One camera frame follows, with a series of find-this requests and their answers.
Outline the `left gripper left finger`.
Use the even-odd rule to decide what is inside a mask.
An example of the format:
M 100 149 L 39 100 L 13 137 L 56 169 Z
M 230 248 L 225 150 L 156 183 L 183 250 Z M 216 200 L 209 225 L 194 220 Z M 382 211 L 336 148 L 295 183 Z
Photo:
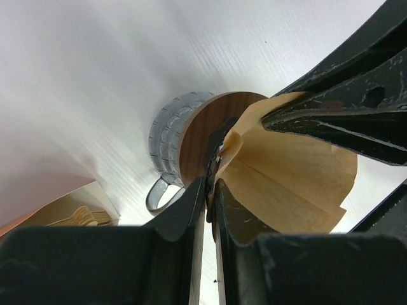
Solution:
M 198 304 L 205 180 L 143 226 L 27 227 L 1 245 L 2 304 Z

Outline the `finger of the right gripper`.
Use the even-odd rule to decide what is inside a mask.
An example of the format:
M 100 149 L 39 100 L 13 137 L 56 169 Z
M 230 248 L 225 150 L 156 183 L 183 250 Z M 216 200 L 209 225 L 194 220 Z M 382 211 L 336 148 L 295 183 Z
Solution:
M 405 165 L 406 2 L 384 2 L 284 92 L 296 97 L 263 117 L 265 130 L 306 135 Z
M 351 232 L 406 234 L 406 183 L 388 195 Z

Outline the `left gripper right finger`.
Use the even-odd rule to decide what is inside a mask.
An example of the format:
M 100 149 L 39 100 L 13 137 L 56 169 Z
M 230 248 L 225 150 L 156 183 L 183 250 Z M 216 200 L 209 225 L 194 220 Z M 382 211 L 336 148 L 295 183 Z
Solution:
M 406 234 L 281 234 L 216 185 L 221 304 L 405 304 Z

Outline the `brown paper coffee filter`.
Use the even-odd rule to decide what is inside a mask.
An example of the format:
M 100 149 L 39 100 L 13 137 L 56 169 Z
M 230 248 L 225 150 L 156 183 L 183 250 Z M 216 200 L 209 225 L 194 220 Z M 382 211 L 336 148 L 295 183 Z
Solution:
M 357 154 L 327 142 L 269 132 L 263 116 L 300 97 L 286 93 L 250 105 L 227 133 L 216 180 L 279 233 L 330 233 L 357 174 Z

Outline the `grey glass coffee server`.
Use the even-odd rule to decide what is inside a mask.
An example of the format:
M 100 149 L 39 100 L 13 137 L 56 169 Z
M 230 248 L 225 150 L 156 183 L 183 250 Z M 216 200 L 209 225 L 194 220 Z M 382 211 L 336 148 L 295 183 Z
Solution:
M 146 208 L 153 216 L 162 213 L 185 192 L 179 166 L 180 149 L 184 134 L 194 116 L 215 94 L 193 91 L 180 95 L 166 104 L 156 115 L 149 131 L 149 155 L 160 174 L 146 197 Z M 169 186 L 179 190 L 159 207 L 159 201 Z

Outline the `orange coffee filter packet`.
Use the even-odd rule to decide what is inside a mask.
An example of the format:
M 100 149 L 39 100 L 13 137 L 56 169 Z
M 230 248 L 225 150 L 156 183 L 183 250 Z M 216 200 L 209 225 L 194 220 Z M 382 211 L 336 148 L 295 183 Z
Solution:
M 1 237 L 27 226 L 115 226 L 119 215 L 101 188 L 93 181 L 45 205 L 1 229 Z

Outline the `blue glass ribbed dripper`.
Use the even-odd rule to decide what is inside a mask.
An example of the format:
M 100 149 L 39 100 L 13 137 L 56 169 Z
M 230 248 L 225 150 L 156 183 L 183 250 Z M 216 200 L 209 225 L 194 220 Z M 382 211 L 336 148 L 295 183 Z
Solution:
M 224 151 L 224 140 L 221 140 L 212 154 L 207 168 L 206 180 L 205 180 L 205 191 L 207 194 L 213 192 L 215 185 L 215 176 L 219 170 L 220 162 L 222 160 L 222 153 Z

